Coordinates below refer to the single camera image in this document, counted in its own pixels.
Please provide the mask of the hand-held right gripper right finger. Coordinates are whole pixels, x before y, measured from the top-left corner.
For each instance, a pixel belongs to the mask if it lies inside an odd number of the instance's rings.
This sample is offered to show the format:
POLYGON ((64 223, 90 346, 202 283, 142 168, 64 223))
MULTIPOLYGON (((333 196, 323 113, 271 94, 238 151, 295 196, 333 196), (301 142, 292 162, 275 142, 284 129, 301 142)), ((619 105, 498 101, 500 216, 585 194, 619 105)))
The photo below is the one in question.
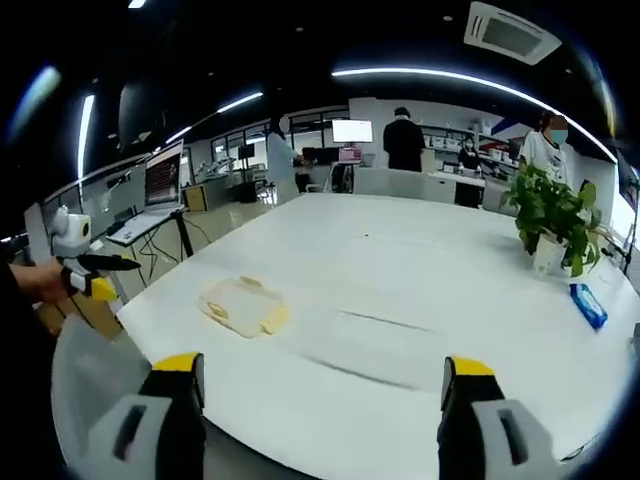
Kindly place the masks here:
POLYGON ((550 434, 520 401, 505 397, 482 362, 445 358, 441 413, 441 479, 557 477, 550 434))

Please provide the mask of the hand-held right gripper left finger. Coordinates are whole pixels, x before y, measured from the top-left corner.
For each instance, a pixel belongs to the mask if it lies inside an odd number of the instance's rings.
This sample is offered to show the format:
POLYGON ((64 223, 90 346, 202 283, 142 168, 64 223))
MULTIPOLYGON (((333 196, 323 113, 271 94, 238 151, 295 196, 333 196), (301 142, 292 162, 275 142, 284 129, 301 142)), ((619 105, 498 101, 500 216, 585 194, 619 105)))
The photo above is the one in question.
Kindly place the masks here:
POLYGON ((135 394, 92 427, 94 479, 201 479, 206 432, 204 355, 189 352, 151 366, 135 394))

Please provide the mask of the person's left hand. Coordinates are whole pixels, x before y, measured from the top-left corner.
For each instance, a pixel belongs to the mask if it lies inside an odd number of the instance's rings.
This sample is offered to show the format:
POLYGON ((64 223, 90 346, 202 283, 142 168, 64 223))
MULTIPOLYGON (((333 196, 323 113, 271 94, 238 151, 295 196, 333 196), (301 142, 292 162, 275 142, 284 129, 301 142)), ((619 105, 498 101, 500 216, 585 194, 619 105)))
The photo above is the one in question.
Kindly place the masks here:
POLYGON ((63 267, 55 260, 36 266, 9 264, 19 290, 31 301, 55 304, 68 297, 63 267))

